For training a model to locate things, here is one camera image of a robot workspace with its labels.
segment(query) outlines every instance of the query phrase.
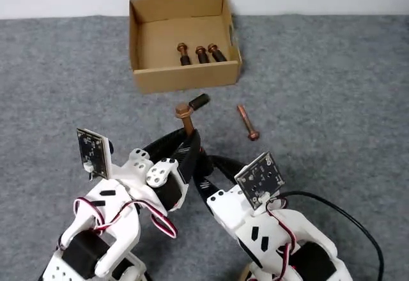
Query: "hex bolt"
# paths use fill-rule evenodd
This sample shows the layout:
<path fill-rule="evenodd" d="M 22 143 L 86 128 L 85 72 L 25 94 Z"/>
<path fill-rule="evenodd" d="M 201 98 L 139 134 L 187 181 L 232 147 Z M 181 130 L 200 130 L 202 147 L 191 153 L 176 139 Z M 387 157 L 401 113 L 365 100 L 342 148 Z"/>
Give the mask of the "hex bolt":
<path fill-rule="evenodd" d="M 203 46 L 197 46 L 196 47 L 196 54 L 197 54 L 197 58 L 199 60 L 199 63 L 201 63 L 201 64 L 210 63 L 209 57 L 206 54 L 206 49 Z"/>
<path fill-rule="evenodd" d="M 244 106 L 241 105 L 241 104 L 237 105 L 237 110 L 238 110 L 238 112 L 240 113 L 240 116 L 243 119 L 245 127 L 249 131 L 248 138 L 250 139 L 250 141 L 258 140 L 259 137 L 260 137 L 260 133 L 258 131 L 255 131 L 255 129 L 253 128 L 253 125 L 251 124 L 251 121 L 250 121 L 249 117 L 247 116 L 247 113 L 245 112 Z"/>
<path fill-rule="evenodd" d="M 212 54 L 216 62 L 226 62 L 227 61 L 223 53 L 219 50 L 217 45 L 215 45 L 214 43 L 209 44 L 209 46 L 207 46 L 207 50 L 209 53 Z"/>
<path fill-rule="evenodd" d="M 179 103 L 176 106 L 175 111 L 176 117 L 182 120 L 187 135 L 192 134 L 194 131 L 194 127 L 190 115 L 193 113 L 193 108 L 189 104 Z"/>
<path fill-rule="evenodd" d="M 182 66 L 191 65 L 190 58 L 187 55 L 187 46 L 185 43 L 179 43 L 178 47 L 176 48 L 180 52 L 180 64 Z"/>

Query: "black circuit board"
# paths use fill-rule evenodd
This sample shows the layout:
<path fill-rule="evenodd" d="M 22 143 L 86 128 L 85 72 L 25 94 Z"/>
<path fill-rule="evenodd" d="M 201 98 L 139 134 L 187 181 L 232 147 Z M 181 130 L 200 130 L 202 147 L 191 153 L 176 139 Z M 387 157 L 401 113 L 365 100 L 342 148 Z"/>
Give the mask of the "black circuit board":
<path fill-rule="evenodd" d="M 261 206 L 260 198 L 272 196 L 285 184 L 270 152 L 263 153 L 236 175 L 236 181 L 253 209 Z"/>
<path fill-rule="evenodd" d="M 82 164 L 91 162 L 93 176 L 108 177 L 104 138 L 91 131 L 77 129 Z"/>

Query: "carpet floor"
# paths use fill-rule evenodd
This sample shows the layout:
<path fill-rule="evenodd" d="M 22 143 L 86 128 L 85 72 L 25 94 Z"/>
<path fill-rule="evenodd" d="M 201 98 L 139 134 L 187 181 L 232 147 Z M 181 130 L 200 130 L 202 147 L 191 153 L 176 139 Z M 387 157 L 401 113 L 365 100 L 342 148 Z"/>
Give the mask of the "carpet floor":
<path fill-rule="evenodd" d="M 194 122 L 210 154 L 249 162 L 270 150 L 286 190 L 307 190 L 360 220 L 385 255 L 384 280 L 409 261 L 409 17 L 235 18 L 244 60 L 234 86 L 205 89 Z M 132 81 L 125 17 L 0 20 L 0 280 L 36 280 L 92 186 L 75 129 L 112 140 L 122 164 L 176 128 L 173 108 L 203 90 L 142 95 Z M 235 109 L 243 103 L 257 142 Z M 222 183 L 220 174 L 214 182 Z M 290 206 L 337 245 L 354 280 L 376 280 L 370 242 L 344 217 L 295 197 Z M 154 280 L 236 280 L 249 258 L 194 186 L 168 239 L 142 214 L 134 250 Z"/>

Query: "open cardboard box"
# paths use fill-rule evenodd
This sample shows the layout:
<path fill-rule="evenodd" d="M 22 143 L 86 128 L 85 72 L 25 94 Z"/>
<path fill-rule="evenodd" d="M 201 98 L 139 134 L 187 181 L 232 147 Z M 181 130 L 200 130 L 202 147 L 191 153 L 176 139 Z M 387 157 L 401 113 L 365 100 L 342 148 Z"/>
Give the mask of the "open cardboard box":
<path fill-rule="evenodd" d="M 222 86 L 237 81 L 242 59 L 228 0 L 130 0 L 129 55 L 142 93 Z M 181 66 L 178 43 L 191 65 Z M 215 43 L 228 61 L 199 64 L 196 47 Z"/>

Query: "wire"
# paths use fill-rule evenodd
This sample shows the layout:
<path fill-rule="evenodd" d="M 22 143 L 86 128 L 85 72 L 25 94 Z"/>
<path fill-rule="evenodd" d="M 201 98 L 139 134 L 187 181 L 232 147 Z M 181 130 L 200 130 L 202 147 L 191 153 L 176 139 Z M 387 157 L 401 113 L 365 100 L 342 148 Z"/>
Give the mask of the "wire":
<path fill-rule="evenodd" d="M 150 210 L 151 220 L 156 228 L 158 228 L 159 230 L 161 230 L 163 233 L 165 233 L 171 238 L 177 237 L 178 230 L 173 225 L 173 223 L 165 215 L 163 215 L 157 208 L 155 208 L 150 203 L 144 200 L 131 200 L 131 201 L 124 203 L 124 205 L 122 205 L 122 207 L 117 212 L 117 214 L 114 216 L 114 218 L 108 223 L 105 223 L 105 219 L 101 211 L 96 206 L 94 206 L 91 201 L 87 200 L 84 197 L 78 197 L 73 202 L 73 212 L 75 216 L 77 215 L 80 203 L 86 204 L 95 212 L 94 217 L 96 220 L 96 226 L 93 229 L 95 231 L 99 231 L 100 233 L 103 233 L 107 228 L 115 224 L 120 219 L 121 213 L 125 208 L 127 208 L 131 204 L 140 204 L 142 206 L 147 207 Z"/>
<path fill-rule="evenodd" d="M 285 248 L 284 248 L 284 254 L 283 254 L 283 256 L 282 256 L 282 268 L 281 268 L 281 273 L 280 273 L 280 275 L 279 275 L 278 277 L 275 277 L 275 278 L 273 279 L 273 281 L 281 281 L 281 279 L 283 278 L 283 276 L 284 276 L 285 273 L 286 273 L 287 265 L 288 265 L 288 262 L 289 262 L 289 255 L 290 255 L 290 253 L 291 253 L 289 246 L 290 246 L 290 244 L 287 243 L 286 246 L 285 246 Z"/>
<path fill-rule="evenodd" d="M 91 201 L 89 201 L 87 198 L 84 198 L 84 197 L 78 197 L 78 198 L 76 198 L 76 200 L 74 200 L 74 202 L 72 204 L 74 215 L 77 215 L 78 207 L 79 207 L 79 204 L 81 202 L 85 203 L 87 206 L 89 206 L 96 213 L 96 215 L 94 215 L 94 217 L 96 219 L 96 224 L 97 225 L 103 225 L 105 223 L 104 216 L 101 213 L 101 211 L 96 206 L 94 206 Z"/>
<path fill-rule="evenodd" d="M 150 211 L 151 211 L 151 220 L 155 227 L 157 227 L 159 230 L 161 230 L 163 233 L 168 235 L 171 238 L 176 238 L 178 235 L 178 230 L 176 227 L 173 225 L 173 223 L 165 216 L 163 215 L 157 208 L 152 206 L 150 203 L 144 201 L 144 200 L 131 200 L 126 202 L 124 205 L 122 205 L 121 209 L 117 212 L 115 217 L 107 224 L 100 225 L 95 228 L 97 231 L 104 231 L 108 227 L 112 226 L 115 224 L 121 216 L 122 211 L 130 206 L 131 204 L 141 204 L 142 206 L 146 206 Z"/>
<path fill-rule="evenodd" d="M 266 202 L 266 211 L 271 217 L 274 217 L 279 222 L 279 226 L 282 227 L 288 233 L 289 237 L 291 238 L 291 249 L 290 249 L 289 252 L 292 254 L 294 249 L 295 249 L 295 244 L 297 243 L 297 238 L 295 237 L 295 234 L 293 233 L 293 231 L 291 231 L 291 229 L 285 223 L 283 223 L 281 220 L 279 220 L 273 214 L 273 212 L 270 211 L 270 209 L 268 208 L 268 205 L 270 203 L 271 203 L 270 200 Z"/>
<path fill-rule="evenodd" d="M 283 198 L 280 200 L 284 200 L 284 204 L 281 204 L 281 208 L 286 208 L 288 202 L 287 199 Z M 278 223 L 279 226 L 282 227 L 287 233 L 288 236 L 291 239 L 291 244 L 287 243 L 284 246 L 284 252 L 282 253 L 282 267 L 281 267 L 281 272 L 280 275 L 278 277 L 274 277 L 273 281 L 281 281 L 281 279 L 284 277 L 286 270 L 287 270 L 287 265 L 289 263 L 289 255 L 293 253 L 294 249 L 295 249 L 295 245 L 297 244 L 297 238 L 295 237 L 295 234 L 293 233 L 293 231 L 291 231 L 291 229 L 285 224 L 283 223 L 281 220 L 279 220 L 274 213 L 268 208 L 268 205 L 270 203 L 273 203 L 274 200 L 269 199 L 266 202 L 266 212 L 268 213 L 268 215 L 270 215 L 271 217 L 274 217 Z"/>
<path fill-rule="evenodd" d="M 383 261 L 383 253 L 382 253 L 382 249 L 379 246 L 378 242 L 373 238 L 373 236 L 371 235 L 371 233 L 369 233 L 369 231 L 355 218 L 353 218 L 350 214 L 348 214 L 347 212 L 345 212 L 343 209 L 341 209 L 339 206 L 336 206 L 334 203 L 309 192 L 304 192 L 304 191 L 293 191 L 293 192 L 284 192 L 280 195 L 278 195 L 277 197 L 272 198 L 271 200 L 274 199 L 285 199 L 286 197 L 292 196 L 292 195 L 301 195 L 301 196 L 306 196 L 309 198 L 313 198 L 317 201 L 320 201 L 324 204 L 326 204 L 327 206 L 330 206 L 331 208 L 333 208 L 334 210 L 336 210 L 338 213 L 344 215 L 348 220 L 350 220 L 354 225 L 356 225 L 358 227 L 358 229 L 360 229 L 365 236 L 371 241 L 371 243 L 373 244 L 373 246 L 376 249 L 376 253 L 378 254 L 378 259 L 379 259 L 379 270 L 378 270 L 378 281 L 382 281 L 383 278 L 383 271 L 384 271 L 384 261 Z"/>

